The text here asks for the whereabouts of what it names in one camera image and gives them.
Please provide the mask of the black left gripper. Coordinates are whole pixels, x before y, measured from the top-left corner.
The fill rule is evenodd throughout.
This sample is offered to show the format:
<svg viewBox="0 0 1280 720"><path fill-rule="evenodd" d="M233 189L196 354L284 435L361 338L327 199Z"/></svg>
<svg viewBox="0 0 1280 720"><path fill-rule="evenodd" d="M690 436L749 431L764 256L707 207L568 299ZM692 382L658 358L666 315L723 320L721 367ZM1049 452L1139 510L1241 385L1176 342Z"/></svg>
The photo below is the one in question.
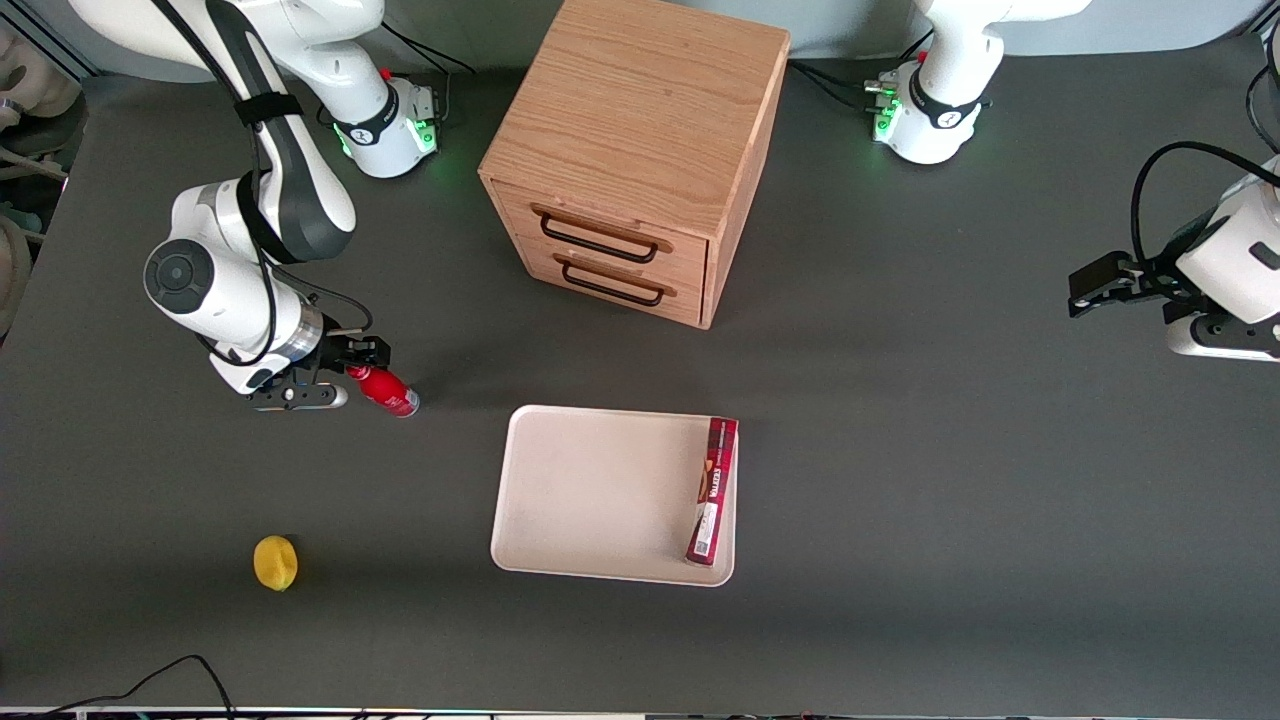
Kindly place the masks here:
<svg viewBox="0 0 1280 720"><path fill-rule="evenodd" d="M1130 288L1135 282L1135 291ZM1164 323L1206 314L1206 296L1169 258L1137 258L1107 252L1068 278L1068 315L1084 316L1112 304L1162 304Z"/></svg>

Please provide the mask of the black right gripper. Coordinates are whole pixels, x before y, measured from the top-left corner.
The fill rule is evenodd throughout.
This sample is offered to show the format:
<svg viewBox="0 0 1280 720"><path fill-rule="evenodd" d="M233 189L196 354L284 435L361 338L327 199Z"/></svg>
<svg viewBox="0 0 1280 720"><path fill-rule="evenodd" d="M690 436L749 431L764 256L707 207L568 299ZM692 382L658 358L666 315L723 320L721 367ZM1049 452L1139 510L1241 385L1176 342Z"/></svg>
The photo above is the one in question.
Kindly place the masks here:
<svg viewBox="0 0 1280 720"><path fill-rule="evenodd" d="M347 334L324 334L316 347L285 370L285 380L296 386L319 383L324 372L344 375L347 366L390 366L390 345L384 340L351 340Z"/></svg>

